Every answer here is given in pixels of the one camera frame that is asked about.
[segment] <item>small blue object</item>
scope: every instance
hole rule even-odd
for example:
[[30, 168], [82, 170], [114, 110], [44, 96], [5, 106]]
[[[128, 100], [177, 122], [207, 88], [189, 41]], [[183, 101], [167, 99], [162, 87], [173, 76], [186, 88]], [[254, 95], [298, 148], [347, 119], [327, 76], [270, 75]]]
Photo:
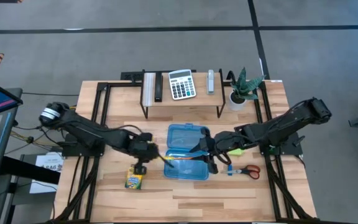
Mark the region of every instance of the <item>small blue object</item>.
[[[165, 155], [173, 157], [196, 157], [205, 154], [205, 152], [201, 151], [189, 153], [190, 149], [199, 143], [200, 138], [204, 137], [201, 133], [201, 128], [205, 127], [195, 126], [189, 123], [171, 124], [168, 129], [168, 151]], [[165, 164], [165, 177], [191, 180], [208, 179], [208, 166], [203, 161], [169, 160], [169, 162], [174, 168]]]
[[233, 166], [232, 165], [228, 165], [227, 166], [227, 171], [232, 171], [233, 170]]

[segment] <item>calculator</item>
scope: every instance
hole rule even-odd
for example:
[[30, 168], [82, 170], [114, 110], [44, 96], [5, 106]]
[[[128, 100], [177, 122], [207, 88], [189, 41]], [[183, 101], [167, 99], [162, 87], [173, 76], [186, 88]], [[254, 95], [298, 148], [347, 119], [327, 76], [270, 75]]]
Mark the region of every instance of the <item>calculator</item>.
[[173, 71], [168, 73], [168, 76], [174, 100], [183, 100], [196, 96], [196, 88], [190, 69]]

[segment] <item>wooden tabletop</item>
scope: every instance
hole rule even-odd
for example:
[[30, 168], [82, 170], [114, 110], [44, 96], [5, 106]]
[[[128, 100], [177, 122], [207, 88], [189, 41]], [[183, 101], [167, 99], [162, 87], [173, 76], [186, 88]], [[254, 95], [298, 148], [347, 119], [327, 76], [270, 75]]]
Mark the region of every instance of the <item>wooden tabletop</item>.
[[193, 81], [196, 90], [196, 96], [185, 100], [173, 100], [171, 94], [171, 83], [169, 82], [168, 73], [162, 73], [162, 102], [154, 102], [154, 88], [152, 106], [222, 106], [223, 94], [221, 76], [219, 73], [214, 74], [214, 94], [206, 94], [206, 72], [193, 72]]
[[[90, 119], [97, 82], [83, 82], [76, 111]], [[283, 83], [266, 81], [267, 93], [273, 117], [288, 109]], [[229, 93], [231, 87], [225, 87]], [[255, 105], [248, 101], [244, 110], [231, 111], [225, 107], [220, 118], [215, 108], [210, 107], [156, 107], [149, 111], [145, 119], [139, 105], [139, 87], [113, 87], [108, 108], [107, 125], [111, 128], [123, 124], [133, 124], [154, 135], [161, 154], [167, 150], [167, 131], [170, 124], [193, 123], [205, 125], [215, 135], [220, 131], [230, 131], [233, 127], [257, 122]], [[260, 99], [262, 112], [263, 100]], [[262, 170], [259, 180], [246, 175], [210, 174], [208, 180], [177, 180], [163, 176], [164, 164], [154, 160], [146, 164], [148, 172], [144, 177], [142, 190], [125, 189], [126, 172], [133, 157], [120, 152], [106, 150], [100, 160], [96, 192], [93, 204], [92, 222], [249, 222], [274, 221], [272, 199], [264, 158], [259, 148], [247, 150], [241, 157], [231, 156], [234, 168], [247, 164], [258, 165]], [[67, 205], [71, 180], [77, 158], [65, 160], [55, 198], [56, 213], [60, 214]], [[283, 168], [289, 191], [305, 209], [315, 216], [309, 184], [303, 165], [294, 156], [282, 156]], [[219, 171], [225, 166], [216, 160]], [[82, 162], [76, 175], [75, 189], [78, 186]], [[277, 189], [282, 216], [285, 206]], [[86, 198], [82, 200], [80, 218], [84, 217]]]

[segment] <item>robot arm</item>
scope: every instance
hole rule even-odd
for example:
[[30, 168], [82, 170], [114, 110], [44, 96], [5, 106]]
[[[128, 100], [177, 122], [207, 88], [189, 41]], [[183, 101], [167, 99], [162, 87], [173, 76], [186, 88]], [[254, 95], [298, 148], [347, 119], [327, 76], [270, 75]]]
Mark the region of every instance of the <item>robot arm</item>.
[[328, 110], [322, 100], [312, 98], [297, 103], [283, 115], [264, 123], [245, 124], [234, 128], [232, 131], [217, 133], [211, 137], [209, 130], [203, 129], [204, 138], [190, 152], [205, 151], [206, 156], [193, 158], [202, 160], [209, 165], [209, 171], [217, 174], [218, 170], [214, 163], [216, 156], [224, 164], [231, 164], [227, 152], [235, 149], [249, 149], [255, 146], [276, 147], [285, 142], [288, 137], [308, 124], [323, 124], [330, 117]]
[[70, 110], [65, 103], [48, 104], [39, 117], [42, 126], [51, 129], [61, 128], [74, 137], [83, 146], [92, 149], [100, 144], [111, 146], [114, 150], [133, 156], [138, 159], [135, 165], [135, 174], [146, 173], [142, 163], [150, 162], [157, 157], [161, 157], [158, 152], [158, 146], [152, 142], [152, 134], [136, 134], [124, 129], [107, 128], [98, 123], [92, 122], [75, 111]]

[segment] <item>black stripe on floor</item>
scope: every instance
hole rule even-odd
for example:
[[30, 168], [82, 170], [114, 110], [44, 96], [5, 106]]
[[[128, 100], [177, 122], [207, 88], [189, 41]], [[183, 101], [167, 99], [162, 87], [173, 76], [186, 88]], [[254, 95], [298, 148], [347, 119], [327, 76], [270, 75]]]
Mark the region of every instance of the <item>black stripe on floor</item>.
[[337, 26], [261, 26], [259, 30], [358, 30], [358, 25]]
[[256, 46], [257, 46], [257, 49], [258, 49], [259, 59], [260, 59], [260, 63], [262, 64], [262, 70], [263, 70], [262, 73], [264, 75], [266, 75], [265, 79], [269, 80], [270, 75], [269, 75], [269, 70], [267, 68], [264, 45], [262, 43], [262, 38], [260, 36], [258, 19], [257, 19], [257, 16], [256, 16], [254, 1], [253, 0], [248, 0], [248, 6], [249, 6], [250, 14], [251, 14], [252, 27], [254, 28], [255, 41], [256, 41]]
[[97, 29], [0, 30], [0, 34], [83, 34], [114, 32], [237, 31], [252, 29], [253, 27], [251, 26], [131, 27]]

